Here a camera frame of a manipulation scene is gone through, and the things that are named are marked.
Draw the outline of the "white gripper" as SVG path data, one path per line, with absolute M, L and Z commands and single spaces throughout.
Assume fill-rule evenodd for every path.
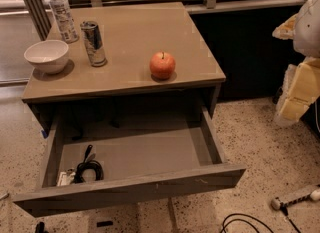
M 307 0 L 297 15 L 274 29 L 272 36 L 293 39 L 294 50 L 307 56 L 297 66 L 290 64 L 284 75 L 274 121 L 288 127 L 320 97 L 320 0 Z

